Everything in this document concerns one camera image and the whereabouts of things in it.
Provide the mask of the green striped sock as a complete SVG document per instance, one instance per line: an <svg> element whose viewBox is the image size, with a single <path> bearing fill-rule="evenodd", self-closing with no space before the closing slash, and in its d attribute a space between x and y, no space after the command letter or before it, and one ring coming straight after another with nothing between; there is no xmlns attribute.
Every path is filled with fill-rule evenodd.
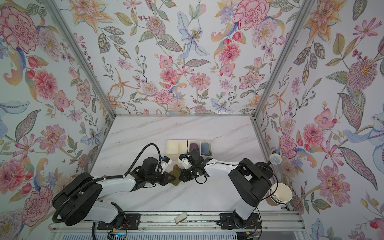
<svg viewBox="0 0 384 240"><path fill-rule="evenodd" d="M175 180L171 181L171 184L173 184L174 186L179 185L179 183L181 182L180 180L181 173L182 173L182 169L177 164L175 164L173 166L173 170L170 172L170 174L175 177Z"/></svg>

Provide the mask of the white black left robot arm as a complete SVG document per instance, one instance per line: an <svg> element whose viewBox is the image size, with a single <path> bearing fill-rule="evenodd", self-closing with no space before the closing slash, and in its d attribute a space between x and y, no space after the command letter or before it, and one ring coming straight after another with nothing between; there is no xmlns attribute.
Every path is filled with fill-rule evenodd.
<svg viewBox="0 0 384 240"><path fill-rule="evenodd" d="M176 178L166 172L172 163L168 157L160 160L147 158L142 166L125 175L94 178L82 173L52 200L54 223L73 226L82 221L103 222L117 229L128 222L124 210L114 202L102 198L119 192L134 192L159 184L166 186Z"/></svg>

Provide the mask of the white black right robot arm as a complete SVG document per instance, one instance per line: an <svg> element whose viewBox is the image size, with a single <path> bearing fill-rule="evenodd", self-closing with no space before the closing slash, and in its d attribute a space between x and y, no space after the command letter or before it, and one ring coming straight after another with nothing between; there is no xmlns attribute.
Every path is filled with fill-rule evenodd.
<svg viewBox="0 0 384 240"><path fill-rule="evenodd" d="M253 163L249 159L226 163L213 158L203 158L192 150L181 154L178 162L184 167L179 179L186 183L202 177L229 179L241 197L234 210L234 219L247 222L272 187L271 178L275 176L270 163Z"/></svg>

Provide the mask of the blue rolled sock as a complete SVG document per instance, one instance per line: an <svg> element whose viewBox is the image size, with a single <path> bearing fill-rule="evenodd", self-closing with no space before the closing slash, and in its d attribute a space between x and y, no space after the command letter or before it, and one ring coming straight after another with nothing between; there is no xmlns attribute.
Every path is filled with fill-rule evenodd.
<svg viewBox="0 0 384 240"><path fill-rule="evenodd" d="M212 154L211 145L208 142L201 143L200 150L202 156L210 156Z"/></svg>

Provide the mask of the purple rolled sock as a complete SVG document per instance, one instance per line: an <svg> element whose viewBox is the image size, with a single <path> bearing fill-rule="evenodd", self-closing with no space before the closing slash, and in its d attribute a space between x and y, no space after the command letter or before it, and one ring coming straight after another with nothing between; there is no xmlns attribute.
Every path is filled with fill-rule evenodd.
<svg viewBox="0 0 384 240"><path fill-rule="evenodd" d="M189 145L189 147L190 147L190 151L196 151L196 152L200 152L200 147L199 147L199 145L198 144L196 144L196 143L191 143L190 145Z"/></svg>

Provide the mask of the cream plastic divided organizer tray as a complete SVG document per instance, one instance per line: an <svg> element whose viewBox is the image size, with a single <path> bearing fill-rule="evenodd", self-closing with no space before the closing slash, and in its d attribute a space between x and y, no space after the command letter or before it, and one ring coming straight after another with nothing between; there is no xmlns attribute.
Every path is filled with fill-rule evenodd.
<svg viewBox="0 0 384 240"><path fill-rule="evenodd" d="M172 161L177 162L181 154L187 154L190 152L189 145L191 143L196 143L200 147L201 143L203 142L208 142L211 145L211 153L213 153L212 142L208 140L168 140L165 155L169 157ZM202 156L202 157L203 158L212 157L212 154L210 156Z"/></svg>

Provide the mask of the black stand shower head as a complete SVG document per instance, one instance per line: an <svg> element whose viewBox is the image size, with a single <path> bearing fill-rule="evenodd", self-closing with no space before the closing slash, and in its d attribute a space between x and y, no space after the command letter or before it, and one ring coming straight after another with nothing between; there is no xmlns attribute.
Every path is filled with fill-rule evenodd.
<svg viewBox="0 0 384 240"><path fill-rule="evenodd" d="M262 170L262 172L265 173L271 173L273 174L273 170L271 168L271 165L279 165L282 162L282 157L277 154L273 153L269 156L269 160L266 163L256 163L256 166Z"/></svg>

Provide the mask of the stacked paper cups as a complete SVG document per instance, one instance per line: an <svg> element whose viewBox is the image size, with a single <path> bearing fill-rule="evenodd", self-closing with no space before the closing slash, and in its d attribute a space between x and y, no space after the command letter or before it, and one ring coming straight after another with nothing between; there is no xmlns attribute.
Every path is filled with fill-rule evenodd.
<svg viewBox="0 0 384 240"><path fill-rule="evenodd" d="M283 184L283 183L276 183L273 184L270 188L266 201L269 205L275 207L275 206L281 206L285 205L289 201L291 201L293 198L293 193L291 189Z"/></svg>

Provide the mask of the small grey tag on rail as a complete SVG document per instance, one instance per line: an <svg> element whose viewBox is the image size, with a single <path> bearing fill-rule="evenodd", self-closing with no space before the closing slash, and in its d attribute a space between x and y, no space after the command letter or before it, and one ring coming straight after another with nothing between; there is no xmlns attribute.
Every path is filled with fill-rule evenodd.
<svg viewBox="0 0 384 240"><path fill-rule="evenodd" d="M174 221L175 221L175 224L178 225L179 223L183 222L184 220L186 220L188 217L188 214L187 213L181 213L180 215L176 216L174 218Z"/></svg>

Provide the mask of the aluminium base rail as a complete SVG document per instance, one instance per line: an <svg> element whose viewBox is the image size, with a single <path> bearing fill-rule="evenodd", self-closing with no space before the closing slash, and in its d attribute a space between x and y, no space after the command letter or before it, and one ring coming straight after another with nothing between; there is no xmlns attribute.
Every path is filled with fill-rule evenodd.
<svg viewBox="0 0 384 240"><path fill-rule="evenodd" d="M116 233L158 233L158 232L223 232L221 212L186 212L187 218L176 223L175 218L182 212L128 212L129 215L139 214L138 220L116 230ZM256 211L259 219L253 221L257 227L239 229L234 226L232 232L305 232L305 224L297 212L289 211Z"/></svg>

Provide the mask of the aluminium corner frame post left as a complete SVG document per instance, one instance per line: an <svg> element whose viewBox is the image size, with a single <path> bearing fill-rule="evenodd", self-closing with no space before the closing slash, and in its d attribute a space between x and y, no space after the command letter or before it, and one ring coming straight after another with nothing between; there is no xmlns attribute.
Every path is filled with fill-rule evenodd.
<svg viewBox="0 0 384 240"><path fill-rule="evenodd" d="M44 7L47 9L48 13L51 15L54 23L58 25L58 29L63 34L64 39L68 43L69 47L74 52L74 56L75 56L75 58L79 64L79 66L85 72L85 74L88 77L88 79L89 79L92 87L94 88L96 94L98 94L99 99L104 106L104 109L114 120L116 118L117 114L113 110L112 105L110 104L109 100L107 99L107 95L104 93L96 75L94 74L91 66L89 65L88 61L86 60L81 47L78 45L72 31L70 30L67 22L65 21L64 17L62 16L61 11L59 10L55 1L42 0L42 3L44 5Z"/></svg>

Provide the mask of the aluminium corner frame post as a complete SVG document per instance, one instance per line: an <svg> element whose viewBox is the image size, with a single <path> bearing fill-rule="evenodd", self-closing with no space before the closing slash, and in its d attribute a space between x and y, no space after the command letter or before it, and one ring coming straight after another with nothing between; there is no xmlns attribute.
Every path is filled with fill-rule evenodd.
<svg viewBox="0 0 384 240"><path fill-rule="evenodd" d="M69 47L74 52L74 56L75 56L75 58L79 64L79 66L85 72L85 74L88 77L88 79L89 79L92 87L94 88L96 94L98 94L99 99L104 106L104 109L114 120L116 118L117 114L113 110L112 105L110 104L109 100L107 99L107 95L104 93L96 75L94 74L91 66L89 65L88 61L86 60L81 47L78 45L72 31L70 30L67 22L65 21L64 17L62 16L61 11L59 10L55 1L42 0L42 3L44 5L44 7L47 9L48 13L51 15L54 23L58 25L58 29L63 34L64 39L68 43Z"/></svg>
<svg viewBox="0 0 384 240"><path fill-rule="evenodd" d="M276 79L278 75L280 74L281 70L283 69L285 62L290 55L291 50L293 49L293 46L297 40L297 37L304 25L305 20L307 19L308 15L310 14L311 8L314 5L313 1L303 1L303 4L298 11L297 19L295 20L293 27L290 32L290 36L286 40L286 43L284 47L282 48L282 52L277 58L277 63L275 68L273 69L271 73L270 79L267 81L267 85L264 88L263 94L261 96L261 99L259 101L259 104L257 108L255 109L255 113L253 114L253 120L257 120L257 118L262 114L263 107L265 106L267 99L269 97L269 94L276 82Z"/></svg>

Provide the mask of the aluminium corner frame post right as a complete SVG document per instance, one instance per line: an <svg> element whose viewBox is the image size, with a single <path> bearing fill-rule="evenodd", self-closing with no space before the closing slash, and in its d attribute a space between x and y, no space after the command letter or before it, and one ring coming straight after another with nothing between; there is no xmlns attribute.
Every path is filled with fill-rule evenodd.
<svg viewBox="0 0 384 240"><path fill-rule="evenodd" d="M269 94L276 82L276 79L278 75L280 74L281 70L283 69L285 62L290 55L291 50L293 49L293 46L297 40L297 37L304 25L305 20L307 19L308 15L310 14L311 8L314 5L313 1L303 1L303 4L298 11L297 19L295 20L293 27L290 32L290 36L286 40L286 43L284 47L282 48L282 52L277 58L277 63L275 68L273 69L271 73L270 79L267 81L267 85L264 88L263 94L261 96L261 99L259 101L259 104L257 108L255 109L255 113L253 114L253 120L257 120L257 118L262 114L263 107L265 106L267 99L269 97Z"/></svg>

